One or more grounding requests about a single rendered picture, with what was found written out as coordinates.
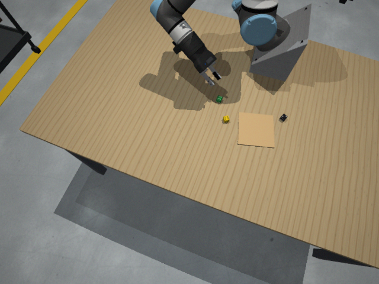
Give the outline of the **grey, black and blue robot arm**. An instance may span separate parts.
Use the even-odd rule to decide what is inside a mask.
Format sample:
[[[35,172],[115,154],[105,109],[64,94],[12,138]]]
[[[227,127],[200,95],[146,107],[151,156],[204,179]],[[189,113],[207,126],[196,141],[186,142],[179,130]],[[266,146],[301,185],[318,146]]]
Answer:
[[[154,0],[150,12],[170,35],[196,0]],[[169,6],[170,5],[170,6]],[[234,0],[232,8],[239,17],[243,40],[259,51],[279,46],[289,35],[290,26],[277,15],[278,0]],[[242,13],[240,11],[242,10]]]

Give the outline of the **tan square mat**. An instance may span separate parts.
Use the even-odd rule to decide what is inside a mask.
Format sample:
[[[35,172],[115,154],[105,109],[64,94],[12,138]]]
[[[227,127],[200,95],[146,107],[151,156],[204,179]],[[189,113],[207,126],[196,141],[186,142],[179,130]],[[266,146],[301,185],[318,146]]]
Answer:
[[[274,116],[239,112],[238,144],[275,148]]]

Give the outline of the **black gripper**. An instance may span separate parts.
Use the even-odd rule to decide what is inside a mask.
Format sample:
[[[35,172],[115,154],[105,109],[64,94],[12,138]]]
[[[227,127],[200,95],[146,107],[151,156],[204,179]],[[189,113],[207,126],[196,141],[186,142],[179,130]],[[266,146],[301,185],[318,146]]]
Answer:
[[[200,75],[209,83],[210,86],[215,85],[210,77],[205,73],[208,71],[207,68],[211,70],[213,75],[217,80],[221,79],[221,76],[213,67],[217,58],[215,55],[207,50],[205,44],[201,41],[199,36],[193,31],[189,24],[184,20],[179,23],[169,35],[173,39],[174,48],[173,51],[178,54],[183,51],[184,54],[189,58],[195,68],[198,70]]]

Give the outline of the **black die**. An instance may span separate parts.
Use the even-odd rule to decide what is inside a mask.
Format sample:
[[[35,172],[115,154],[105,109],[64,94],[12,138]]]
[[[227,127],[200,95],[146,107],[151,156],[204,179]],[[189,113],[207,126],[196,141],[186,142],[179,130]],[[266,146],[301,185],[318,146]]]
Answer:
[[[281,117],[280,117],[280,120],[282,120],[283,122],[285,121],[285,119],[287,118],[288,116],[286,116],[285,114],[283,114]]]

